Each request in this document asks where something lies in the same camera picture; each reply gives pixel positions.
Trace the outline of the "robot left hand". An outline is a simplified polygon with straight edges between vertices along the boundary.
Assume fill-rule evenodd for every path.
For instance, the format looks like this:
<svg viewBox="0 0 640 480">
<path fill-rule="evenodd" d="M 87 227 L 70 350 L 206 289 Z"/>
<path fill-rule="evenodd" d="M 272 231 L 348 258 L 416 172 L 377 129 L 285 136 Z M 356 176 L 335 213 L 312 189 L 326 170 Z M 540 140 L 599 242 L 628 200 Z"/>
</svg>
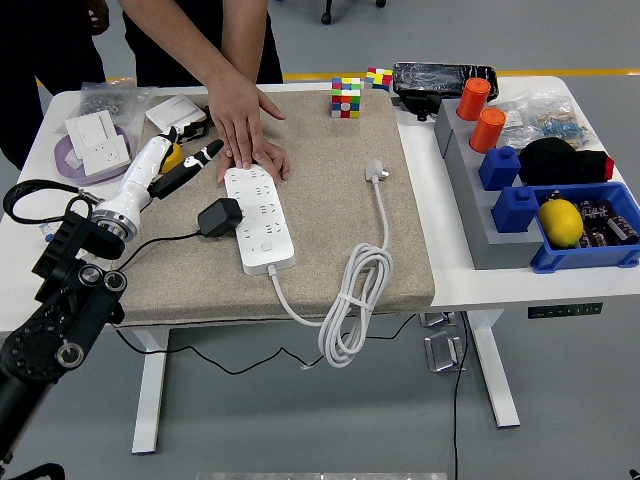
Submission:
<svg viewBox="0 0 640 480">
<path fill-rule="evenodd" d="M 222 140 L 214 140 L 154 181 L 182 133 L 171 127 L 149 140 L 126 171 L 116 195 L 96 207 L 92 220 L 120 224 L 131 230 L 129 236 L 134 235 L 140 226 L 141 209 L 151 198 L 164 199 L 189 182 L 224 146 Z"/>
</svg>

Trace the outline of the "person's left hand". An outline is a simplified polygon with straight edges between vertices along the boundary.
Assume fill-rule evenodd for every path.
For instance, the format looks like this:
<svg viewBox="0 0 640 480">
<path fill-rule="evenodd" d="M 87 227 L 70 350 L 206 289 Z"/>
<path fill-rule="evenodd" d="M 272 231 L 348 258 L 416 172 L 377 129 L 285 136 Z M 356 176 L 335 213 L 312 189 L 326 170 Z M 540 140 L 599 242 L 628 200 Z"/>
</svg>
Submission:
<svg viewBox="0 0 640 480">
<path fill-rule="evenodd" d="M 217 182 L 219 184 L 224 182 L 225 173 L 230 168 L 237 167 L 248 170 L 254 163 L 260 165 L 269 173 L 275 183 L 289 178 L 290 160 L 287 152 L 269 141 L 263 141 L 256 153 L 249 151 L 244 156 L 233 154 L 230 150 L 225 149 L 218 161 Z"/>
</svg>

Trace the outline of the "person's hand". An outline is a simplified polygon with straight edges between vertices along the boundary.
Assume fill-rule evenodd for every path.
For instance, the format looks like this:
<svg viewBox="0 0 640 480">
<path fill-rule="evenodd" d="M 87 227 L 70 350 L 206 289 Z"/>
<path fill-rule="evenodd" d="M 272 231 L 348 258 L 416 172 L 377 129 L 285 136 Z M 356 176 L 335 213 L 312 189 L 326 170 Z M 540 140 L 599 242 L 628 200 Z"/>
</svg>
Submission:
<svg viewBox="0 0 640 480">
<path fill-rule="evenodd" d="M 105 33 L 110 26 L 109 6 L 105 0 L 87 0 L 91 32 L 93 36 Z"/>
</svg>

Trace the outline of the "person's right hand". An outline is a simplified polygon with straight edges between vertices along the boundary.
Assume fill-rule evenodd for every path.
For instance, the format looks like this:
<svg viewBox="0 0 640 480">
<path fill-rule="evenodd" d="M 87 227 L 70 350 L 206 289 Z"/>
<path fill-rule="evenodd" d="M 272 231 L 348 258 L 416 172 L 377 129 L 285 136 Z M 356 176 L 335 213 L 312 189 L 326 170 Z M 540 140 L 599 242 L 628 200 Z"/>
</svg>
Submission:
<svg viewBox="0 0 640 480">
<path fill-rule="evenodd" d="M 216 74 L 206 84 L 211 118 L 225 149 L 242 156 L 256 153 L 263 141 L 261 113 L 284 120 L 283 112 L 234 68 Z"/>
</svg>

